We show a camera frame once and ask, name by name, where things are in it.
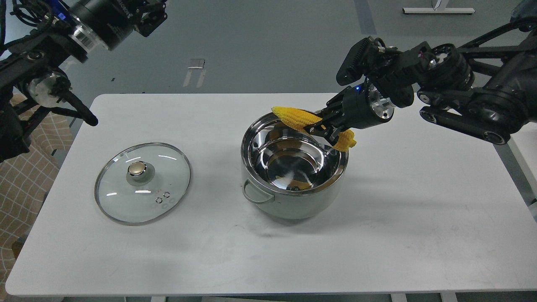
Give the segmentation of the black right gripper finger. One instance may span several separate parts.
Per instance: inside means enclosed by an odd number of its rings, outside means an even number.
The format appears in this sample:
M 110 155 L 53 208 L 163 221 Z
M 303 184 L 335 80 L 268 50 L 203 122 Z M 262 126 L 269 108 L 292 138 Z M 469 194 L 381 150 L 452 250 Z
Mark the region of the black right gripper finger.
M 341 129 L 324 122 L 316 122 L 304 126 L 307 134 L 314 136 L 316 139 L 321 139 L 322 143 L 327 145 L 336 145 L 340 140 Z
M 334 122 L 336 120 L 336 110 L 324 108 L 314 112 L 318 117 L 317 122 Z

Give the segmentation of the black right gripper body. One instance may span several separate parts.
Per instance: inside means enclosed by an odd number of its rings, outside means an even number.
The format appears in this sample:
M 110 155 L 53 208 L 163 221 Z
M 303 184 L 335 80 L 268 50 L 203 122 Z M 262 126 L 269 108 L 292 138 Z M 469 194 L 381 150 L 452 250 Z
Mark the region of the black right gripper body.
M 328 134 L 339 135 L 350 129 L 365 129 L 389 122 L 395 105 L 376 88 L 348 86 L 326 104 Z

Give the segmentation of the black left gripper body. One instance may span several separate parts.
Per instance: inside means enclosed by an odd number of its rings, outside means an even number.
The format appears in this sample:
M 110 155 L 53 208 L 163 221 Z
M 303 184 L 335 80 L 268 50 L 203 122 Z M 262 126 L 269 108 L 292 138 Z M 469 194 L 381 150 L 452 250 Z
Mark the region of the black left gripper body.
M 166 21 L 166 8 L 166 0 L 80 0 L 69 8 L 72 38 L 87 52 L 114 50 L 132 32 L 149 37 Z

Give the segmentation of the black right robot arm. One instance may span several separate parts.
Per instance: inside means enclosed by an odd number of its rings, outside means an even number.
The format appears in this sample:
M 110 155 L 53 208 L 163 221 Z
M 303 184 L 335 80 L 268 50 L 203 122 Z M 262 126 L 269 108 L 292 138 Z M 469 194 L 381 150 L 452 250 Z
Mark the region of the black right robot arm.
M 350 128 L 389 122 L 396 107 L 495 145 L 536 122 L 536 17 L 507 23 L 460 47 L 422 42 L 404 52 L 366 37 L 347 54 L 336 80 L 344 89 L 302 129 L 331 145 Z

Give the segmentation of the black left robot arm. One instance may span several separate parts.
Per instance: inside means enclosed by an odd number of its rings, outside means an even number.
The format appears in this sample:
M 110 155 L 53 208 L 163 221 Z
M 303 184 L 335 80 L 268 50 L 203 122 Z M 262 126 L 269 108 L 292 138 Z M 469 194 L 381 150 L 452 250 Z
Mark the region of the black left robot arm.
M 97 117 L 71 92 L 60 66 L 70 57 L 88 59 L 96 46 L 114 50 L 132 32 L 150 36 L 166 19 L 165 0 L 14 0 L 11 15 L 32 26 L 22 38 L 5 41 L 7 2 L 1 2 L 1 161 L 28 153 L 31 133 L 49 113 Z

